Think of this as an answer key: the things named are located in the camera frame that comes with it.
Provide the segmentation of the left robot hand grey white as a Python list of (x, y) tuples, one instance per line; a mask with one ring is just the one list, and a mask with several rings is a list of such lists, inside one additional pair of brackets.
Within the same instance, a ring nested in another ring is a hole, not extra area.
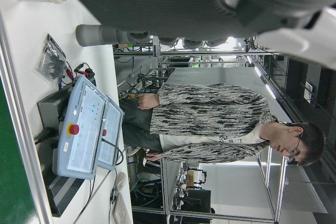
[(79, 0), (103, 25), (187, 46), (256, 37), (303, 62), (335, 68), (335, 0)]

